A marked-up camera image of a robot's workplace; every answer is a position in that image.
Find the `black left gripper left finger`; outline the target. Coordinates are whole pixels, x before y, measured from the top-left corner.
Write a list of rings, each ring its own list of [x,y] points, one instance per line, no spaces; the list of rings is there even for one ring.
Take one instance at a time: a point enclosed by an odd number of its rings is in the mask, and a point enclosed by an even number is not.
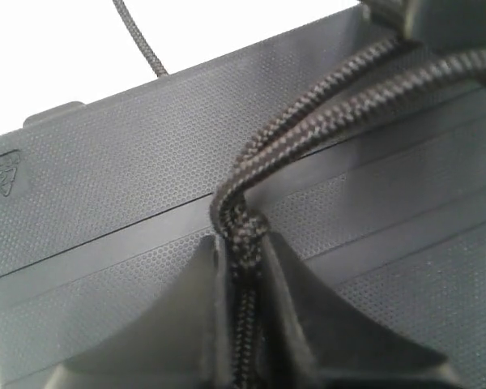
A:
[[[216,239],[129,326],[67,359],[47,388],[225,388],[227,275]]]

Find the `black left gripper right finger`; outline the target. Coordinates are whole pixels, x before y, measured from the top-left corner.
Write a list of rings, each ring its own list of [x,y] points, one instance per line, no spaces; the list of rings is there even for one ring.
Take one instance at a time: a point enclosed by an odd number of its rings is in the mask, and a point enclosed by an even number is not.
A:
[[[278,233],[262,239],[272,388],[456,388],[447,356],[375,322],[326,286]]]

